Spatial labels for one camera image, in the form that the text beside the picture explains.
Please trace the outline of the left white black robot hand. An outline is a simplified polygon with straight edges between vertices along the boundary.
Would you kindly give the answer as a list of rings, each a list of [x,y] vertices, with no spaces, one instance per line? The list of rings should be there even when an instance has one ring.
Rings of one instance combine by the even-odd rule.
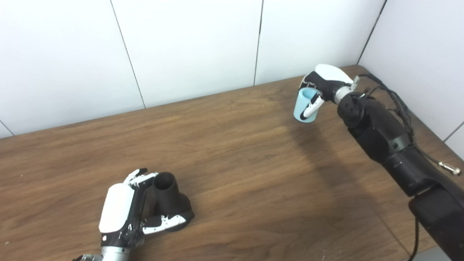
[[[137,169],[107,191],[98,225],[101,247],[135,248],[146,235],[181,230],[194,217],[172,173]]]

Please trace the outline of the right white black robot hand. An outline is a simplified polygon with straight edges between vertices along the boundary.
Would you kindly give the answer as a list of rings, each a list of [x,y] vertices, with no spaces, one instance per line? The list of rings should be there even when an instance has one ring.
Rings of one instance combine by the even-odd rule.
[[[338,67],[319,64],[301,81],[294,107],[294,117],[303,123],[313,122],[325,102],[338,104],[355,91],[357,83]]]

